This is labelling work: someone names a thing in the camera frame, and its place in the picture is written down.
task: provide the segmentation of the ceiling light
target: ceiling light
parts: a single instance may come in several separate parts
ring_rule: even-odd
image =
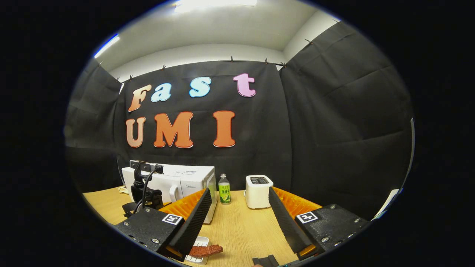
[[[100,56],[106,49],[111,47],[111,45],[116,43],[118,40],[119,40],[119,35],[118,34],[114,35],[114,37],[112,37],[104,46],[102,46],[102,48],[99,50],[99,52],[97,52],[94,55],[94,58],[97,58],[98,56]]]
[[[255,6],[257,0],[180,0],[176,2],[175,12],[184,13],[200,7]]]

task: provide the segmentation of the white wall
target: white wall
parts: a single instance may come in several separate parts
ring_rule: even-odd
[[[340,21],[323,11],[319,10],[315,12],[315,14],[308,19],[284,48],[285,62],[288,62],[293,56],[302,50],[302,48],[308,45],[308,42],[305,41],[305,39],[309,41],[313,40],[335,24],[335,20]]]
[[[119,81],[123,82],[129,79],[130,75],[136,77],[161,69],[163,65],[167,68],[188,63],[231,60],[231,56],[233,56],[233,60],[262,62],[267,58],[267,61],[272,63],[280,63],[285,60],[282,51],[273,49],[233,44],[207,44],[159,51],[125,63],[109,73],[115,78],[120,77]]]

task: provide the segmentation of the black curtain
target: black curtain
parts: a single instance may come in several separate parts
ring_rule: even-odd
[[[280,71],[292,137],[292,193],[372,219],[406,176],[409,93],[367,38],[340,22]]]
[[[256,91],[252,97],[238,93],[233,77],[247,73],[254,78],[250,88]],[[210,77],[207,95],[191,97],[190,82],[197,77]],[[170,98],[152,102],[155,88],[170,83]],[[133,91],[151,85],[141,107],[128,112]],[[129,165],[129,160],[142,160],[163,164],[215,166],[216,175],[226,173],[231,190],[245,189],[245,177],[253,174],[267,175],[275,186],[290,190],[291,140],[287,107],[279,73],[274,64],[264,62],[201,62],[157,70],[125,82],[117,101],[115,113],[115,143],[119,153],[119,167]],[[232,111],[233,147],[218,148],[216,139],[215,111]],[[191,148],[175,145],[157,148],[156,114],[165,113],[173,124],[180,112],[192,112],[190,121]],[[125,121],[134,119],[134,139],[138,136],[137,118],[145,117],[143,143],[130,147],[126,139]]]
[[[66,162],[81,192],[122,184],[113,133],[115,103],[121,86],[92,59],[72,92],[64,128]]]

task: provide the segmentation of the blue letter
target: blue letter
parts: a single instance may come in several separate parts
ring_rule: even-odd
[[[158,101],[165,101],[170,98],[170,89],[171,89],[171,84],[166,83],[166,84],[161,84],[155,88],[155,93],[153,93],[152,97],[150,100],[152,102],[158,102]]]
[[[211,78],[209,77],[198,77],[191,81],[190,87],[190,96],[191,97],[202,97],[209,93],[209,85],[211,84]]]

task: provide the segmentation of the white plate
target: white plate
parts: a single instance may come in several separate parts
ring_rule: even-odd
[[[195,244],[194,246],[197,247],[207,247],[209,243],[209,239],[206,237],[196,237]],[[186,255],[185,260],[200,264],[200,265],[205,265],[206,262],[208,261],[208,257],[191,257],[190,255]]]

